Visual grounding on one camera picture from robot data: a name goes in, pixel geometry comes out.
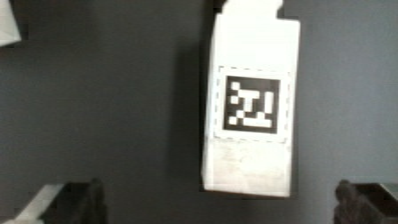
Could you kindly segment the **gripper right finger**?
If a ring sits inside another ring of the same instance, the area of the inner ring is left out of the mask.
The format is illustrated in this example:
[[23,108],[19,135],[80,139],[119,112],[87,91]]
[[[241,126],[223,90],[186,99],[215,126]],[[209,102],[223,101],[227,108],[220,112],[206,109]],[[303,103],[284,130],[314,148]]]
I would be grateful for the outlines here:
[[398,224],[398,183],[351,183],[335,187],[334,224]]

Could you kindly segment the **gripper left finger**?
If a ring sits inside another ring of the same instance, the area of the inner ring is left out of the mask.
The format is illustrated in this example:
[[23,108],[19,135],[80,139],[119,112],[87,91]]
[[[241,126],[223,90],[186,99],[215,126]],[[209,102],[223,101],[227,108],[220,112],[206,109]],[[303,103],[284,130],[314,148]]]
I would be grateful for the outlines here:
[[10,224],[108,224],[101,181],[44,185]]

